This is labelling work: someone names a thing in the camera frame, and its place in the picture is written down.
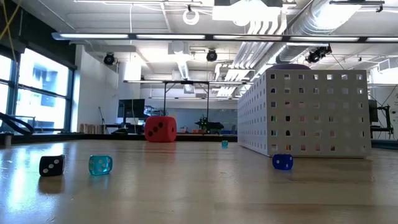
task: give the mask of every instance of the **small teal die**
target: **small teal die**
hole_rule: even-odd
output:
[[[113,160],[112,157],[103,155],[103,156],[90,156],[90,160],[88,161],[88,171],[92,175],[105,175],[109,174],[112,170]]]
[[[221,142],[221,147],[222,147],[223,149],[227,149],[227,148],[228,148],[228,141],[222,141],[222,142]]]

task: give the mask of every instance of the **black pole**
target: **black pole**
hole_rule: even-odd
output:
[[[167,83],[164,83],[164,100],[163,100],[163,116],[166,116],[166,86]]]
[[[209,122],[209,94],[210,94],[210,84],[207,84],[207,122]]]

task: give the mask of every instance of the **metal frame structure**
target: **metal frame structure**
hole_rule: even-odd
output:
[[[332,35],[248,35],[248,34],[132,34],[132,33],[52,33],[55,40],[184,40],[228,42],[284,42],[335,44],[398,44],[394,36]]]

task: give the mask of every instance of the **fluorescent light fixture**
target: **fluorescent light fixture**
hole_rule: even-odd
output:
[[[163,81],[155,81],[155,80],[126,80],[126,83],[163,83]]]
[[[128,39],[127,34],[60,34],[65,39]]]
[[[398,37],[369,37],[367,42],[398,42]]]
[[[115,1],[115,0],[74,0],[75,2],[83,2],[83,3],[104,3],[104,4],[175,4],[175,5],[184,5],[189,4],[192,6],[201,6],[202,3],[200,1],[145,1],[145,0],[135,0],[135,1]]]
[[[273,35],[214,35],[215,40],[268,40],[268,41],[278,41],[282,40],[282,37]]]
[[[359,37],[291,37],[291,41],[356,42]]]
[[[286,43],[288,46],[314,46],[314,47],[327,47],[329,46],[328,43],[298,43],[298,42],[288,42]]]
[[[137,34],[137,39],[198,39],[204,40],[204,35],[195,35],[195,34]]]
[[[243,82],[209,82],[209,84],[240,85]]]

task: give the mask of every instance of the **cable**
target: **cable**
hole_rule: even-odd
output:
[[[19,0],[18,5],[17,5],[17,7],[15,8],[14,12],[12,13],[12,16],[11,16],[10,20],[7,22],[7,24],[6,24],[5,28],[4,28],[4,30],[3,30],[3,31],[1,32],[1,34],[0,34],[0,40],[2,39],[2,37],[4,36],[4,34],[6,33],[6,31],[10,28],[10,25],[11,25],[12,21],[14,20],[15,15],[17,14],[18,9],[19,9],[19,7],[21,6],[22,1],[23,1],[23,0]]]
[[[331,56],[333,56],[333,58],[336,60],[336,62],[340,65],[340,67],[343,69],[343,70],[345,70],[345,68],[340,64],[340,62],[336,59],[336,57],[333,55],[333,54],[331,54]]]
[[[6,20],[6,23],[8,23],[8,16],[7,16],[6,2],[5,1],[2,4],[2,9],[3,9],[3,12],[4,12],[4,18]],[[17,57],[15,55],[14,44],[12,43],[10,27],[8,27],[7,30],[8,30],[8,39],[10,40],[12,56],[14,57],[14,61],[17,63],[18,61],[17,61]]]

